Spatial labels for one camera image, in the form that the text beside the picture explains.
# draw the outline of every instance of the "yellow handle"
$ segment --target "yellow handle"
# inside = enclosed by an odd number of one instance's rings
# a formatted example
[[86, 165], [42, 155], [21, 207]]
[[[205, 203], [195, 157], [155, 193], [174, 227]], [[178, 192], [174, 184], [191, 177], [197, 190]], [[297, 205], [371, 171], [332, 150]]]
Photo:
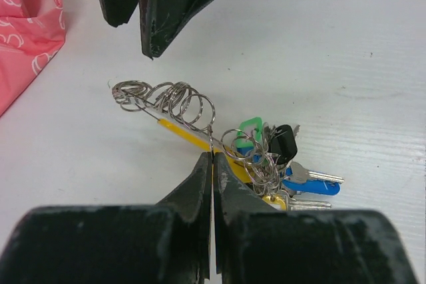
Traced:
[[[179, 126], [171, 123], [167, 119], [160, 119], [160, 120], [158, 120], [158, 123], [161, 124], [163, 127], [165, 127], [167, 130], [177, 134], [181, 138], [183, 138], [186, 141], [192, 143], [193, 145], [203, 149], [204, 151], [207, 151], [207, 152], [210, 151], [209, 143], [207, 143], [206, 141], [200, 139], [199, 137], [189, 133], [188, 131], [180, 128]], [[214, 148], [214, 151], [215, 152], [221, 152], [217, 148]], [[237, 178], [239, 178], [244, 183], [250, 183], [251, 182], [250, 177], [247, 175], [246, 169], [244, 169], [242, 166], [237, 165], [237, 163], [235, 163], [235, 161], [233, 159], [229, 158], [228, 156], [226, 157], [226, 159], [228, 160], [228, 163], [229, 163], [232, 171], [234, 172], [234, 174], [237, 176]]]

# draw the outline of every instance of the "white surface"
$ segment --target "white surface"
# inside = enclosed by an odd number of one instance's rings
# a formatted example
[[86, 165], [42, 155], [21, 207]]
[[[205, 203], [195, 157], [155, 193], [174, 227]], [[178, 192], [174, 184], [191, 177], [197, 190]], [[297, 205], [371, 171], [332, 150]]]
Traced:
[[322, 200], [383, 212], [425, 282], [425, 0], [215, 0], [154, 62], [138, 13], [113, 29], [98, 0], [64, 4], [67, 43], [0, 118], [0, 249], [35, 206], [177, 186], [200, 151], [122, 111], [108, 82], [183, 80], [214, 101], [217, 136], [253, 116], [301, 124], [298, 161], [346, 178]]

